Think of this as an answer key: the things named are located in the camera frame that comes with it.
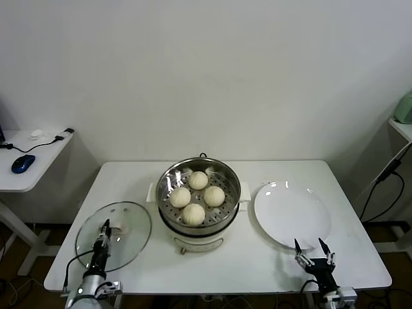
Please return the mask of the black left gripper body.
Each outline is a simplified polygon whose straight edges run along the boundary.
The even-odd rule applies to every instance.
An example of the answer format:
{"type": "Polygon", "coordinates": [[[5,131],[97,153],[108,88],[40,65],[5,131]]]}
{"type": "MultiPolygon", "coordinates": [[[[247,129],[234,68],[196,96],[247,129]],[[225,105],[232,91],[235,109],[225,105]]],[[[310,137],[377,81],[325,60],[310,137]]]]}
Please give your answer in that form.
{"type": "Polygon", "coordinates": [[[104,273],[110,256],[110,245],[107,241],[96,240],[93,245],[93,255],[89,265],[91,273],[104,273]]]}

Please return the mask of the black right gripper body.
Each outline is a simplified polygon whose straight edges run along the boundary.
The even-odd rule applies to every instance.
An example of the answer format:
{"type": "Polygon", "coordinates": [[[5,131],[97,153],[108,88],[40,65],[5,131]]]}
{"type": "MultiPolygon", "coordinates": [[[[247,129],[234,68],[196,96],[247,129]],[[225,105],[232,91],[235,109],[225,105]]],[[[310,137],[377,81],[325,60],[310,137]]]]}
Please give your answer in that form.
{"type": "Polygon", "coordinates": [[[328,264],[326,258],[315,258],[310,261],[311,263],[305,266],[304,270],[315,277],[320,293],[327,294],[336,291],[339,286],[332,275],[335,265],[328,264]]]}

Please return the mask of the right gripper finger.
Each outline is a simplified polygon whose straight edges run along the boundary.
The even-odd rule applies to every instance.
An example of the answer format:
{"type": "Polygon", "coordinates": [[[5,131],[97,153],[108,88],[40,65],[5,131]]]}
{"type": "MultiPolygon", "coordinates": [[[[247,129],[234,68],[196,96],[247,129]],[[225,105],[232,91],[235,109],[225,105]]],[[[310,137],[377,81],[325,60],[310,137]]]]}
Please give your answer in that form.
{"type": "Polygon", "coordinates": [[[332,252],[329,246],[321,239],[318,238],[321,249],[325,255],[325,258],[321,259],[321,264],[325,267],[335,266],[335,253],[332,252]]]}
{"type": "Polygon", "coordinates": [[[315,263],[309,259],[305,254],[303,254],[303,251],[296,239],[294,239],[294,245],[295,245],[295,260],[301,267],[312,267],[315,265],[315,263]]]}

